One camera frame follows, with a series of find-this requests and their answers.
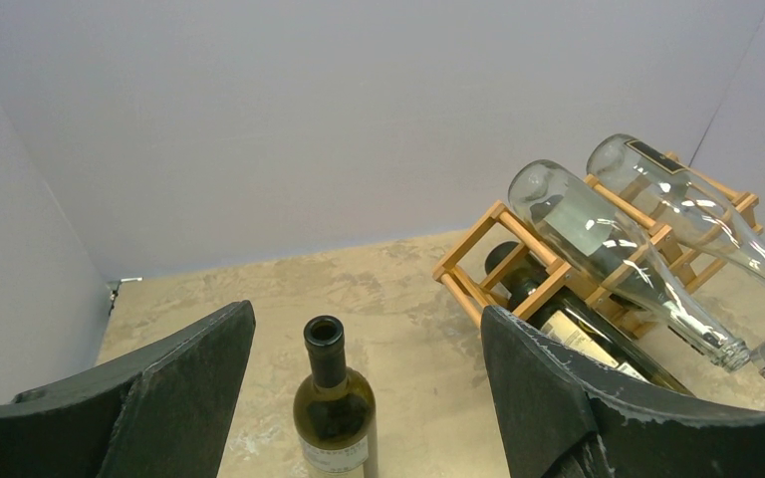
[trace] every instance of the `bottle neck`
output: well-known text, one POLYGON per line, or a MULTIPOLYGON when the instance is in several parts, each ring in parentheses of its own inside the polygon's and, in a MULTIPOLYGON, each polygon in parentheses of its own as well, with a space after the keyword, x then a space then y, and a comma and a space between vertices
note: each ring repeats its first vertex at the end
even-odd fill
POLYGON ((304 341, 316 387, 330 389, 346 381, 345 329, 338 319, 319 316, 309 321, 304 329, 304 341))
MULTIPOLYGON (((517 246, 517 242, 509 241, 495 247, 485 258, 485 273, 497 268, 517 246)), ((500 284, 513 296, 529 296, 544 280, 544 268, 527 254, 515 260, 512 270, 503 276, 500 284)))
POLYGON ((529 296, 535 293, 535 290, 538 289, 538 284, 531 279, 527 279, 523 282, 504 285, 504 287, 509 291, 508 309, 514 312, 529 296))
POLYGON ((332 387, 323 387, 315 383, 315 377, 312 378, 312 387, 315 389, 316 395, 324 400, 341 398, 345 394, 345 390, 348 389, 348 378, 345 377, 339 384, 332 387))
POLYGON ((328 355, 309 352, 309 365, 312 367, 312 382, 318 388, 335 388, 347 381, 348 367, 344 348, 328 355))

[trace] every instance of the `black label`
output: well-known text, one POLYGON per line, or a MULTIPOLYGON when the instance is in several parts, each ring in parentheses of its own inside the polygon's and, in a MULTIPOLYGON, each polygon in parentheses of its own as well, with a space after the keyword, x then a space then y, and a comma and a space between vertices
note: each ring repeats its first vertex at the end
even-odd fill
POLYGON ((684 166, 661 154, 655 149, 652 149, 645 142, 641 142, 638 139, 631 139, 626 141, 626 146, 634 149, 638 154, 646 157, 653 163, 657 164, 661 169, 669 172, 670 174, 676 174, 679 171, 684 171, 684 166))

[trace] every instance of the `empty glass bottle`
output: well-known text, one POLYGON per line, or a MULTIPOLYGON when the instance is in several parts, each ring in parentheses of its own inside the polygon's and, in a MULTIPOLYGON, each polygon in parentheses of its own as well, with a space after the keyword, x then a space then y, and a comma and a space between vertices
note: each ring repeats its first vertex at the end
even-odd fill
POLYGON ((653 312, 709 360, 734 371, 749 350, 681 287, 640 227, 559 164, 530 163, 509 205, 557 254, 592 280, 653 312))
POLYGON ((672 227, 682 244, 724 259, 765 285, 765 243, 708 181, 627 134, 603 141, 588 173, 634 207, 672 227))

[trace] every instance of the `marble countertop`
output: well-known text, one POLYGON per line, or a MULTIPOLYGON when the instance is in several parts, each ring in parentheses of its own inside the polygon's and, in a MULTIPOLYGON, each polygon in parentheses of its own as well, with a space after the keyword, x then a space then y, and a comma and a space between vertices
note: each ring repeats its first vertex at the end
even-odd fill
MULTIPOLYGON (((473 277, 484 276, 482 261, 504 233, 492 231, 465 258, 473 277)), ((430 277, 461 235, 125 283, 98 363, 250 300, 256 335, 219 476, 305 477, 292 423, 295 389, 310 372, 302 330, 334 315, 345 324, 348 365, 377 395, 381 476, 508 476, 478 331, 430 277)), ((765 339, 765 290, 740 271, 726 266, 696 297, 749 346, 765 339)), ((697 396, 765 408, 753 365, 728 374, 664 327, 640 344, 697 396)))

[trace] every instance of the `bottle opening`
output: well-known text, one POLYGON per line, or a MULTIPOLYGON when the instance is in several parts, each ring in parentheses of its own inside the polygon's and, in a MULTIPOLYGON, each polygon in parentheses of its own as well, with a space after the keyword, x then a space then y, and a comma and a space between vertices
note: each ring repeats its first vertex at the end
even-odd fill
POLYGON ((310 331, 310 333, 312 334, 312 338, 315 339, 316 341, 330 342, 339 334, 339 330, 336 328, 335 324, 321 321, 321 322, 312 324, 312 330, 310 331))
POLYGON ((304 339, 307 346, 316 349, 332 349, 342 342, 345 336, 345 328, 333 316, 318 316, 309 321, 304 329, 304 339))

